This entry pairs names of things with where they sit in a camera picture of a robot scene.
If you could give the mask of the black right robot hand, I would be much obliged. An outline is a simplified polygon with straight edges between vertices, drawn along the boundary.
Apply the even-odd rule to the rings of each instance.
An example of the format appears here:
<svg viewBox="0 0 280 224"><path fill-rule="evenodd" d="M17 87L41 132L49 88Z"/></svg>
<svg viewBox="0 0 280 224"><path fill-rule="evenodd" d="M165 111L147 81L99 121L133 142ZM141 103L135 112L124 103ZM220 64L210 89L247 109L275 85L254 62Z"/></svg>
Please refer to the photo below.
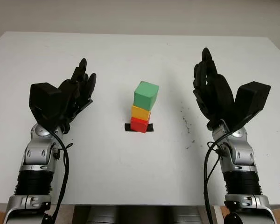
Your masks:
<svg viewBox="0 0 280 224"><path fill-rule="evenodd" d="M230 110L234 98L227 80L218 74L208 48L203 49L202 60L194 67L193 86L199 109L209 120L207 128L212 131Z"/></svg>

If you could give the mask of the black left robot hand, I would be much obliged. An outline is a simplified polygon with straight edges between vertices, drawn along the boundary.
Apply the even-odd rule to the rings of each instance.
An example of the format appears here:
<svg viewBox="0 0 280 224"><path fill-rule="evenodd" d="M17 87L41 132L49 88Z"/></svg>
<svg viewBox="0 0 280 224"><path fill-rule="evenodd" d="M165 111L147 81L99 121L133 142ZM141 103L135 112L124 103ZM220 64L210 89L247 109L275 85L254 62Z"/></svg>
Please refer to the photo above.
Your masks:
<svg viewBox="0 0 280 224"><path fill-rule="evenodd" d="M86 74L87 60L83 58L75 68L70 79L63 81L58 87L62 92L62 112L58 126L64 134L70 130L70 123L89 104L96 84L96 73Z"/></svg>

